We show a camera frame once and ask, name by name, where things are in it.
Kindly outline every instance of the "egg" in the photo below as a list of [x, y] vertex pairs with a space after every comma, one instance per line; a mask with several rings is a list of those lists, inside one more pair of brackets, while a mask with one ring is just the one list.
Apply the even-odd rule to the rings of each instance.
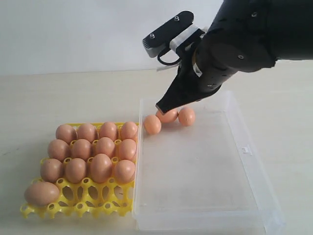
[[135, 178], [135, 164], [129, 160], [121, 160], [115, 165], [113, 175], [119, 184], [127, 184]]
[[95, 146], [95, 154], [103, 153], [109, 158], [114, 157], [115, 143], [108, 137], [102, 137]]
[[114, 122], [107, 121], [103, 123], [99, 130], [99, 138], [108, 137], [112, 141], [116, 141], [118, 138], [117, 126]]
[[121, 139], [133, 139], [134, 141], [137, 140], [137, 131], [138, 127], [136, 123], [132, 121], [127, 121], [121, 128]]
[[85, 139], [90, 143], [98, 139], [96, 127], [90, 123], [80, 125], [77, 129], [77, 139]]
[[74, 184], [81, 182], [87, 176], [87, 163], [80, 158], [71, 159], [66, 164], [65, 176]]
[[149, 115], [146, 116], [143, 126], [148, 134], [155, 135], [161, 131], [162, 124], [156, 115]]
[[118, 156], [121, 160], [135, 160], [137, 144], [132, 139], [123, 140], [118, 146]]
[[92, 144], [85, 139], [77, 140], [72, 147], [72, 158], [81, 158], [87, 161], [92, 156]]
[[77, 133], [72, 126], [63, 124], [57, 128], [55, 137], [59, 140], [65, 141], [67, 144], [70, 144], [73, 140], [77, 139]]
[[178, 120], [183, 126], [191, 126], [196, 119], [195, 112], [192, 108], [184, 107], [178, 114]]
[[53, 140], [48, 146], [48, 156], [63, 162], [65, 158], [70, 157], [70, 147], [63, 140]]
[[55, 183], [63, 174], [63, 163], [54, 158], [45, 160], [40, 168], [41, 178], [51, 183]]
[[177, 119], [178, 111], [177, 109], [172, 109], [164, 115], [160, 111], [157, 111], [156, 116], [158, 117], [158, 119], [160, 119], [162, 123], [170, 123]]
[[59, 196], [59, 188], [50, 182], [34, 183], [30, 185], [24, 193], [26, 202], [37, 207], [47, 206], [55, 202]]
[[104, 183], [112, 175], [111, 159], [105, 154], [97, 154], [90, 163], [90, 175], [96, 183]]

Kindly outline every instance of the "egg in tray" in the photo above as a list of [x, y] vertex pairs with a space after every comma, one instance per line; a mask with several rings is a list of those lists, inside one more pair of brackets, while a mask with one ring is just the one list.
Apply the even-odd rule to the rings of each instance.
[[132, 210], [138, 123], [63, 124], [41, 160], [41, 178], [26, 189], [22, 215], [82, 217]]

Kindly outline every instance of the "white wall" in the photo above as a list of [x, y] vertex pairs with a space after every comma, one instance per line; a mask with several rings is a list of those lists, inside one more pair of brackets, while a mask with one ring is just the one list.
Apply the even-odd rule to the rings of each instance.
[[222, 0], [1, 0], [0, 75], [151, 69], [141, 40], [182, 10], [210, 26]]

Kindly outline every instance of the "plastic box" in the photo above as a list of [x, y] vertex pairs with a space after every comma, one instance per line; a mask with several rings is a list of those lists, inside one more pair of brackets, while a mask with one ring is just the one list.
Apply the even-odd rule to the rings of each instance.
[[140, 104], [133, 217], [140, 230], [284, 226], [232, 92], [190, 104], [193, 126], [178, 121], [148, 136], [144, 118], [157, 99]]

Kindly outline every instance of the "egg tray cup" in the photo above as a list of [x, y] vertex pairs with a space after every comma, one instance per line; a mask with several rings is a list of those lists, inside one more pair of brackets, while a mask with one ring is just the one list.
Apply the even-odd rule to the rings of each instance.
[[[69, 123], [74, 128], [78, 128], [82, 123]], [[96, 126], [99, 131], [103, 123], [92, 123]], [[123, 123], [115, 123], [118, 127], [118, 139], [114, 142], [116, 150], [118, 145], [121, 143], [120, 140], [120, 129]], [[118, 163], [118, 154], [111, 159], [113, 167]], [[93, 157], [87, 160], [88, 169]], [[71, 160], [71, 158], [64, 159], [64, 166]], [[32, 184], [38, 181], [43, 181], [42, 178], [34, 179]], [[83, 217], [83, 214], [89, 212], [93, 217], [97, 218], [100, 213], [107, 215], [117, 212], [120, 216], [125, 216], [127, 212], [132, 211], [133, 195], [132, 189], [134, 188], [134, 181], [127, 184], [120, 185], [116, 182], [114, 176], [111, 176], [106, 182], [98, 184], [94, 182], [88, 176], [84, 178], [80, 183], [73, 184], [66, 178], [60, 178], [56, 181], [55, 185], [60, 190], [60, 196], [58, 200], [50, 203], [44, 207], [36, 207], [29, 203], [21, 206], [20, 211], [24, 218], [27, 218], [30, 213], [35, 213], [39, 217], [44, 218], [45, 214], [48, 214], [51, 219], [55, 217], [55, 214], [61, 212], [66, 216], [71, 216], [72, 213], [76, 213], [79, 217]]]

